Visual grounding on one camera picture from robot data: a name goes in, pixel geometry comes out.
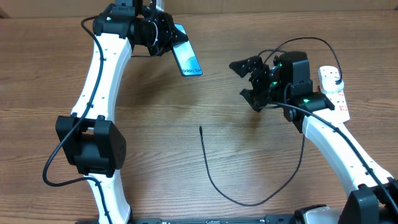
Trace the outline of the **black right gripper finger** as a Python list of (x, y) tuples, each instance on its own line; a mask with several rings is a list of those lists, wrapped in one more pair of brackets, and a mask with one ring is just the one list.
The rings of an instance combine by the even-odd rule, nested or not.
[(260, 112), (261, 107), (264, 106), (263, 102), (258, 100), (254, 95), (253, 90), (242, 89), (239, 93), (251, 106), (254, 111)]
[(253, 56), (244, 60), (231, 62), (229, 68), (241, 78), (244, 78), (248, 73), (252, 73), (255, 69), (261, 68), (262, 65), (262, 58), (260, 56)]

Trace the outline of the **blue screen smartphone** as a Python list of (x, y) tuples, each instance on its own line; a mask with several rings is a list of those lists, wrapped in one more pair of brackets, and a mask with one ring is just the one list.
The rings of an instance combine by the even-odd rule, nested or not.
[(189, 40), (173, 44), (172, 52), (183, 77), (203, 75), (203, 71)]

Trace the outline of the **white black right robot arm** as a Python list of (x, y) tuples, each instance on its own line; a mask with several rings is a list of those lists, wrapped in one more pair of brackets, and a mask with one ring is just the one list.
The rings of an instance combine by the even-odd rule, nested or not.
[(397, 223), (397, 179), (378, 165), (355, 140), (336, 105), (313, 90), (305, 52), (284, 52), (273, 67), (260, 56), (232, 62), (240, 77), (250, 74), (252, 89), (240, 94), (253, 110), (280, 106), (287, 121), (323, 154), (338, 176), (347, 201), (343, 209), (314, 205), (295, 211), (291, 223)]

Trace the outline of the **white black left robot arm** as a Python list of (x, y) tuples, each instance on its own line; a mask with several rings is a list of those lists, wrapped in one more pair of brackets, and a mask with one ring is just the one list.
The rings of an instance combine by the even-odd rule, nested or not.
[(126, 140), (115, 124), (116, 99), (124, 69), (135, 46), (150, 57), (172, 52), (180, 73), (202, 70), (184, 27), (164, 11), (162, 1), (116, 1), (92, 18), (88, 30), (93, 56), (81, 95), (69, 116), (59, 116), (55, 129), (70, 165), (87, 181), (99, 211), (98, 223), (132, 223), (121, 181)]

